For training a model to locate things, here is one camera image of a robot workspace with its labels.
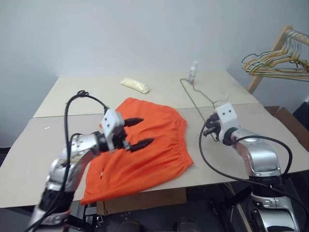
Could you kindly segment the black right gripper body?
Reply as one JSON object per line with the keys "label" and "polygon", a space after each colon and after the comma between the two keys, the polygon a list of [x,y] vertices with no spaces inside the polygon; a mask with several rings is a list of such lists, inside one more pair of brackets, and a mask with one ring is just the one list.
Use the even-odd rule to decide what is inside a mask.
{"label": "black right gripper body", "polygon": [[213,134],[212,137],[216,141],[219,141],[219,133],[221,131],[221,125],[220,125],[220,122],[219,122],[219,116],[218,116],[217,113],[214,113],[213,115],[215,115],[215,122],[213,122],[212,124],[209,124],[209,129],[216,129],[216,134]]}

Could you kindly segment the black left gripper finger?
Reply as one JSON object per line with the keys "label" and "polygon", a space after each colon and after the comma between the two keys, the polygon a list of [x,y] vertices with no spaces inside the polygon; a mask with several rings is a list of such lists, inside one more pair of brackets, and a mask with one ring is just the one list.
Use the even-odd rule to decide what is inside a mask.
{"label": "black left gripper finger", "polygon": [[147,139],[140,140],[136,144],[131,145],[129,150],[131,152],[141,150],[145,148],[146,146],[148,146],[149,144],[151,144],[153,141],[154,141],[154,138],[147,138]]}
{"label": "black left gripper finger", "polygon": [[125,119],[124,120],[124,127],[135,126],[135,125],[141,123],[143,120],[144,120],[143,118],[138,118],[138,117]]}

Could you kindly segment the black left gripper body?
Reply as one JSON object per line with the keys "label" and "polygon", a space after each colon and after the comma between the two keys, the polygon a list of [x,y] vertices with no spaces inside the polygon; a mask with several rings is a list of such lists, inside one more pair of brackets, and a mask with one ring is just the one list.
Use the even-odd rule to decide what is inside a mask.
{"label": "black left gripper body", "polygon": [[114,133],[112,137],[112,142],[114,145],[114,149],[125,149],[125,150],[130,150],[131,145],[130,143],[126,140],[127,133],[125,132],[124,129],[121,129],[117,133]]}

